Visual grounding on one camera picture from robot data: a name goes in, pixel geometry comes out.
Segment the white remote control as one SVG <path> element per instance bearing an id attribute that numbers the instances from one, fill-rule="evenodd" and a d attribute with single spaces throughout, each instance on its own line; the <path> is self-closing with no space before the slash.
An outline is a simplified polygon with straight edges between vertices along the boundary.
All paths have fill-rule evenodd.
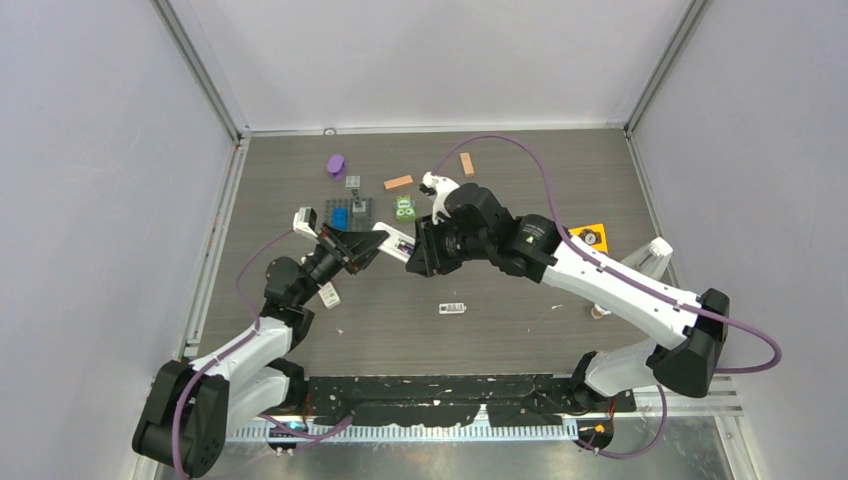
<path id="1" fill-rule="evenodd" d="M 319 297 L 327 309 L 333 309 L 340 305 L 341 298 L 331 282 L 327 282 L 319 288 Z"/>
<path id="2" fill-rule="evenodd" d="M 406 264 L 411 259 L 412 255 L 405 255 L 397 248 L 397 245 L 399 241 L 405 241 L 410 244 L 413 244 L 415 247 L 416 240 L 413 236 L 410 236 L 384 222 L 376 222 L 372 227 L 372 230 L 383 231 L 388 234 L 388 236 L 378 247 L 380 252 L 389 255 L 390 257 L 402 262 L 403 264 Z"/>

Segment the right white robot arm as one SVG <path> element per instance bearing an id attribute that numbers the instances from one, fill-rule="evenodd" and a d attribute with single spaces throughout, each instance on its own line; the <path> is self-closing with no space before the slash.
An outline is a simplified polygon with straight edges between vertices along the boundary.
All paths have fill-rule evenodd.
<path id="1" fill-rule="evenodd" d="M 486 260 L 506 275 L 580 295 L 648 335 L 614 352 L 585 354 L 570 385 L 577 406 L 596 410 L 621 391 L 653 384 L 691 398 L 707 395 L 727 337 L 717 319 L 729 311 L 726 294 L 665 285 L 576 236 L 560 235 L 544 216 L 512 216 L 475 183 L 427 174 L 420 189 L 433 212 L 415 222 L 408 272 L 447 275 L 467 261 Z"/>

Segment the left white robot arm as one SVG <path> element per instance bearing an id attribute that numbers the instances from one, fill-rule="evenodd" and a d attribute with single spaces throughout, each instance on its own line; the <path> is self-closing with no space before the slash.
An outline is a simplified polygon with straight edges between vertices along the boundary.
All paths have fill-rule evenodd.
<path id="1" fill-rule="evenodd" d="M 313 252 L 272 260 L 265 302 L 251 306 L 248 328 L 203 357 L 170 360 L 157 372 L 131 441 L 132 450 L 171 466 L 182 478 L 207 474 L 226 439 L 269 409 L 298 412 L 307 398 L 301 366 L 285 356 L 308 334 L 307 303 L 341 271 L 355 275 L 379 254 L 384 230 L 322 226 Z"/>

